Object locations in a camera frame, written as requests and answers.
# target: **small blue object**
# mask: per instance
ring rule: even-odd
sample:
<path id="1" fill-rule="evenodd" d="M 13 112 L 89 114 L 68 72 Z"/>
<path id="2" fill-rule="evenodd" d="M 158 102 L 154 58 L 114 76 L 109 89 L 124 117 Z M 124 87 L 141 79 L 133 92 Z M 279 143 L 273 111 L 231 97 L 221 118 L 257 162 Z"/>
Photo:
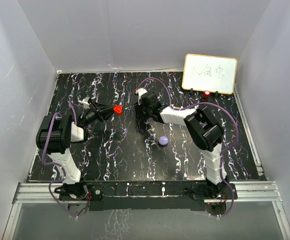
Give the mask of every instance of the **small blue object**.
<path id="1" fill-rule="evenodd" d="M 166 136 L 161 136 L 159 138 L 159 144 L 162 146 L 166 146 L 169 143 L 169 140 Z"/>

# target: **whiteboard stand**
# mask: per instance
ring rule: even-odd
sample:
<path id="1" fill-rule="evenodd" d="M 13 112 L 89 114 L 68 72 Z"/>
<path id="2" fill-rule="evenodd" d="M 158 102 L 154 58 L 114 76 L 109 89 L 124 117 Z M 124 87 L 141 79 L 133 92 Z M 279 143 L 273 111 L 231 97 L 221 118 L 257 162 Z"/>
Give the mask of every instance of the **whiteboard stand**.
<path id="1" fill-rule="evenodd" d="M 187 54 L 182 88 L 194 91 L 232 94 L 237 59 L 230 57 Z"/>

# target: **red cap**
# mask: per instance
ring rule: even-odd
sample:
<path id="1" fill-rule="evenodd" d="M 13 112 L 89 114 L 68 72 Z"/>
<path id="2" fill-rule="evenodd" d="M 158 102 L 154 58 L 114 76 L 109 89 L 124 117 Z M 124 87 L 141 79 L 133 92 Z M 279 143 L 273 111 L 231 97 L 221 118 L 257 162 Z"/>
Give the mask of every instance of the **red cap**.
<path id="1" fill-rule="evenodd" d="M 114 112 L 115 113 L 117 113 L 118 115 L 121 115 L 122 113 L 123 113 L 123 107 L 122 106 L 118 106 L 118 105 L 116 105 L 115 107 L 114 107 Z"/>
<path id="2" fill-rule="evenodd" d="M 204 96 L 204 98 L 209 98 L 210 92 L 209 91 L 205 91 L 203 96 Z"/>

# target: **white wall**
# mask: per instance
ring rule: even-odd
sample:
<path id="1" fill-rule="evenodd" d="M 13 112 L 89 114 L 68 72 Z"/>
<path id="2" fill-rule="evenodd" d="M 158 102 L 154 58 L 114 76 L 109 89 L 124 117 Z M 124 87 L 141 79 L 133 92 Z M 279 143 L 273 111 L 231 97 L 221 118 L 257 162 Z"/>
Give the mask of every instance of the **white wall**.
<path id="1" fill-rule="evenodd" d="M 290 1 L 272 0 L 238 61 L 236 77 L 265 174 L 290 224 Z"/>
<path id="2" fill-rule="evenodd" d="M 57 70 L 183 68 L 240 57 L 269 0 L 18 0 Z"/>
<path id="3" fill-rule="evenodd" d="M 16 0 L 0 0 L 0 239 L 35 152 L 56 71 Z"/>

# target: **purple round object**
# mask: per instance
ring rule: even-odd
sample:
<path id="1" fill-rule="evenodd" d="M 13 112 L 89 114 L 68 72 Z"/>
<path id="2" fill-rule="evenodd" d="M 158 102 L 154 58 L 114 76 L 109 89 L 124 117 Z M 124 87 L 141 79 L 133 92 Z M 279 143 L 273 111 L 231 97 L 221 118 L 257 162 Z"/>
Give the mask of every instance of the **purple round object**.
<path id="1" fill-rule="evenodd" d="M 166 136 L 161 136 L 159 138 L 159 144 L 162 146 L 166 146 L 169 143 L 169 140 Z"/>

